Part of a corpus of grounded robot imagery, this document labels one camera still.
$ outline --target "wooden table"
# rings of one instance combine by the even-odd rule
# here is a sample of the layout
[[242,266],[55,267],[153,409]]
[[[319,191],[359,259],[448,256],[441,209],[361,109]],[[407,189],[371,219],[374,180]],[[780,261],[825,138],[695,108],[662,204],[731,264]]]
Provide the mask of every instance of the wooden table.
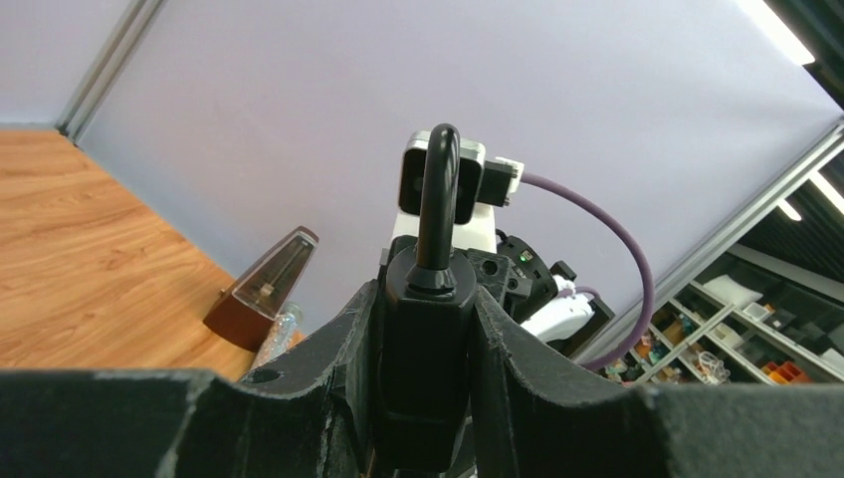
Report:
[[208,367],[232,278],[54,131],[0,131],[0,366]]

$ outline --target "ceiling light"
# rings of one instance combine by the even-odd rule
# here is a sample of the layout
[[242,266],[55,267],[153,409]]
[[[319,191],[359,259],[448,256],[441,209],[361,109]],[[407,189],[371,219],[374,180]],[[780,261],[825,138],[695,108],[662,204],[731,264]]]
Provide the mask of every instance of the ceiling light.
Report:
[[735,0],[744,12],[753,19],[765,35],[782,53],[797,65],[808,65],[815,61],[814,55],[803,46],[796,35],[782,23],[773,10],[762,0]]
[[844,214],[844,197],[841,197],[841,193],[838,192],[825,177],[823,177],[823,174],[815,172],[809,177],[809,180],[811,180],[812,184],[814,184],[815,187],[817,187],[818,190],[820,190],[820,192],[829,199],[829,202],[831,202],[832,205],[838,208],[841,214]]
[[800,216],[800,213],[797,212],[797,209],[794,209],[794,206],[789,204],[788,201],[783,199],[779,202],[779,204],[777,204],[777,206],[779,207],[780,211],[784,212],[785,215],[788,216],[788,219],[791,219],[792,221],[803,220],[803,218]]

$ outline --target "ceiling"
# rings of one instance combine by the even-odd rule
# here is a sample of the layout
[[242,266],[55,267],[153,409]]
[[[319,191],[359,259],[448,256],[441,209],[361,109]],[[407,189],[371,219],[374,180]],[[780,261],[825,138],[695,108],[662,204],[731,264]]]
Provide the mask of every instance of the ceiling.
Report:
[[[767,2],[814,55],[815,62],[806,65],[806,70],[844,106],[844,4],[840,0]],[[821,174],[844,194],[844,154],[821,169]],[[844,214],[812,183],[801,186],[787,201],[800,214],[801,221],[774,210],[739,242],[844,282]]]

